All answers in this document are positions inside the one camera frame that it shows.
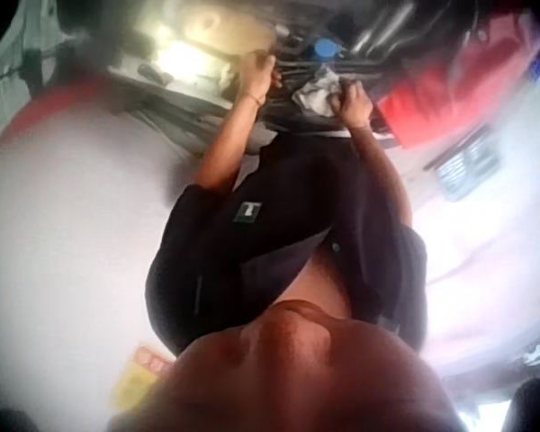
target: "white wall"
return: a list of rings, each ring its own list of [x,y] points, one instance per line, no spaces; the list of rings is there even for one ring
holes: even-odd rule
[[[150,328],[144,283],[194,161],[95,107],[0,148],[0,405],[102,430]]]

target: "wrist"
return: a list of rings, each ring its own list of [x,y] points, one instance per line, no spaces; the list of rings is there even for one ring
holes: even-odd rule
[[[347,124],[346,125],[346,128],[348,129],[348,131],[350,133],[354,133],[354,132],[372,132],[372,129],[370,128],[370,123],[367,122],[366,124],[362,124],[362,125],[359,125],[359,124]]]
[[[234,106],[244,105],[254,111],[258,111],[258,109],[262,106],[262,103],[263,102],[258,100],[253,94],[241,92],[238,94],[238,96],[236,96]]]

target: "light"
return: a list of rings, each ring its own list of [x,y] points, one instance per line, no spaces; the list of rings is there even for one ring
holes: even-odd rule
[[[197,76],[207,75],[211,60],[199,49],[176,41],[157,52],[156,64],[174,79],[194,81]]]

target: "yellow sign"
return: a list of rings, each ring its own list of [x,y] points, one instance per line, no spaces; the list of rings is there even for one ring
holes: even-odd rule
[[[114,388],[112,407],[118,411],[127,411],[137,406],[172,363],[171,359],[147,346],[140,346]]]

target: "metal pipe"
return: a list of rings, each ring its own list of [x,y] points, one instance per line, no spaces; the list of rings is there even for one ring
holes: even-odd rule
[[[368,56],[372,51],[376,50],[378,47],[386,43],[392,36],[394,36],[410,19],[414,14],[416,6],[414,2],[407,1],[402,4],[398,10],[391,17],[390,22],[382,29],[380,34],[377,35],[375,40],[370,44],[370,47],[366,51],[366,56]]]

